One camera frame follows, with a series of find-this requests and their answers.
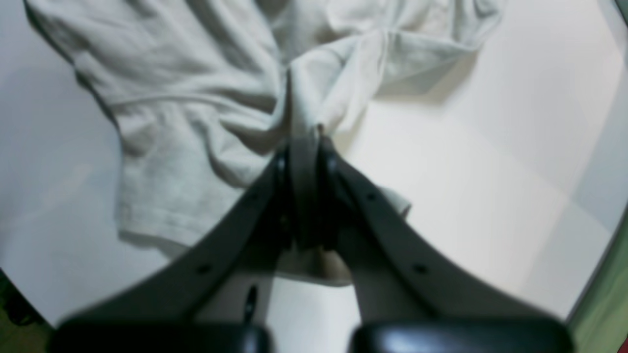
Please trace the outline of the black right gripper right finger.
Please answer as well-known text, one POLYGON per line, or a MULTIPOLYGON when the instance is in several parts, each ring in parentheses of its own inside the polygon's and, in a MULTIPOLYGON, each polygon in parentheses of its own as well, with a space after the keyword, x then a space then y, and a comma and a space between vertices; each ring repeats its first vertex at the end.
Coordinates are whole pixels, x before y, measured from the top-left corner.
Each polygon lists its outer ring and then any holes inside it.
POLYGON ((374 184, 321 138, 317 179, 362 324, 352 353, 572 353, 557 319, 435 250, 374 184))

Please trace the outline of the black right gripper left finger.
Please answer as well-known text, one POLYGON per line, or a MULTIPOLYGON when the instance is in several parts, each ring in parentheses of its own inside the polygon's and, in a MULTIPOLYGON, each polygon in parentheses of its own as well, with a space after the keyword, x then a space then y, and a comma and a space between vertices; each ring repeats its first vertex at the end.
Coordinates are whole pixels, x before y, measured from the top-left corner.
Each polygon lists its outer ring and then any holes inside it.
POLYGON ((163 270, 61 324, 52 353, 271 353, 264 327, 280 255, 308 237, 296 190, 314 142, 291 138, 202 241, 163 270))

